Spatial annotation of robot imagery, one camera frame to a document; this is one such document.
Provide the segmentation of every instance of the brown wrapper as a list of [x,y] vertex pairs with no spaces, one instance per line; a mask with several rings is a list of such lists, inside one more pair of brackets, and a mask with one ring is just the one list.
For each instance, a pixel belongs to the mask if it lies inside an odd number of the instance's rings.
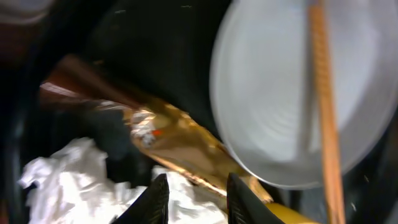
[[[97,68],[69,55],[43,83],[40,96],[42,101],[56,101],[58,105],[83,103],[90,104],[89,108],[96,105],[97,110],[123,110],[133,143],[153,160],[223,198],[226,198],[228,174],[233,172],[264,203],[272,201],[258,180],[242,169],[224,146],[188,114],[137,89],[124,89],[129,93],[115,89],[103,80]],[[129,96],[136,96],[140,103]]]

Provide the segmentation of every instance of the wooden chopstick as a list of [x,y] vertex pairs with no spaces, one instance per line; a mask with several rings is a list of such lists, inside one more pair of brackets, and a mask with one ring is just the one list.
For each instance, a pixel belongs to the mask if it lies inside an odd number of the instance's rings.
[[345,223],[343,188],[340,171],[340,150],[335,123],[333,92],[331,88],[331,66],[323,4],[312,4],[309,8],[312,37],[315,85],[320,109],[322,132],[323,179],[329,223]]

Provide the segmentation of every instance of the crumpled white tissue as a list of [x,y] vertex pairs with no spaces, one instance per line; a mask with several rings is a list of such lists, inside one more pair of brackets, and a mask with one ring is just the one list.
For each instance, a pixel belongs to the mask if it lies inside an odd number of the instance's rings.
[[[120,216],[147,187],[129,189],[106,178],[107,154],[93,140],[75,139],[50,158],[28,163],[19,181],[23,188],[33,182],[27,205],[30,224],[110,223]],[[213,202],[197,202],[192,184],[177,172],[156,166],[153,177],[167,174],[169,224],[225,224],[226,215]]]
[[88,138],[75,139],[50,158],[39,157],[24,167],[29,223],[109,223],[120,216],[145,187],[129,189],[106,178],[107,154]]

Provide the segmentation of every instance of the crumpled wrapper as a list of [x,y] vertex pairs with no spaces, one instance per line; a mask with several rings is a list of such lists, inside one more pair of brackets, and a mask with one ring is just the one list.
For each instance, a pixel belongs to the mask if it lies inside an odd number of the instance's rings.
[[[106,86],[106,81],[94,75],[87,64],[76,60],[75,57],[68,56],[67,60],[63,61],[67,63],[61,62],[58,71],[56,69],[41,86],[42,102],[56,103],[57,107],[123,110],[124,121],[131,129],[133,143],[153,160],[223,198],[226,198],[228,174],[233,172],[238,174],[264,203],[272,201],[272,197],[258,180],[238,165],[228,155],[222,143],[194,122],[188,114],[129,86],[124,88],[129,93],[120,94],[116,89]],[[78,82],[85,83],[86,86],[93,85],[94,82],[99,84],[96,91],[89,93],[87,87],[77,86]],[[100,99],[112,101],[93,100],[98,99],[98,95]],[[138,99],[140,103],[129,100],[130,96],[134,96],[134,100]],[[119,98],[123,99],[119,102],[123,104],[114,102]]]

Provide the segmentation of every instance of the foil wrapper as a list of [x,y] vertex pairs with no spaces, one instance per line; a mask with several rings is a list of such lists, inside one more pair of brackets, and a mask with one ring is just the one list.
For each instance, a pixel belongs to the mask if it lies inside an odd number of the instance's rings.
[[66,56],[41,86],[42,106],[123,110],[132,142],[153,160],[221,198],[226,198],[228,174],[233,172],[264,203],[272,201],[259,181],[188,114],[130,86],[115,89],[90,66],[73,55]]

